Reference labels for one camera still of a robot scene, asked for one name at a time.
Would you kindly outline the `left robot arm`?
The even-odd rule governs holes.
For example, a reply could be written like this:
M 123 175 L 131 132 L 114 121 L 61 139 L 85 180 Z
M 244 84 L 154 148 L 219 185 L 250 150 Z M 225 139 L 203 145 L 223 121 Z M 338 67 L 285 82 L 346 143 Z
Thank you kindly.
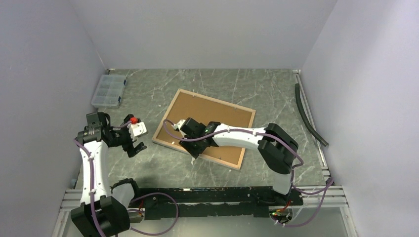
M 112 126 L 110 115 L 86 115 L 87 125 L 74 139 L 83 165 L 83 189 L 79 207 L 71 220 L 84 237 L 116 237 L 130 228 L 128 207 L 138 206 L 141 192 L 132 178 L 110 185 L 107 158 L 110 148 L 121 147 L 129 158 L 147 147 L 134 143 L 147 133 L 145 123 L 128 114 L 121 125 Z

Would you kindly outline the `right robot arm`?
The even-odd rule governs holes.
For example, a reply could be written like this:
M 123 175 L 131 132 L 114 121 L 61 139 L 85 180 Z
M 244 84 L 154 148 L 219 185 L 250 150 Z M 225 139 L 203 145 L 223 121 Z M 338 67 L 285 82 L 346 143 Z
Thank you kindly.
M 180 146 L 193 158 L 210 147 L 238 147 L 258 151 L 266 165 L 274 171 L 272 199 L 278 205 L 291 198 L 292 165 L 298 150 L 297 142 L 279 125 L 262 128 L 241 128 L 211 121 L 207 125 L 192 118 L 172 125 L 180 132 Z

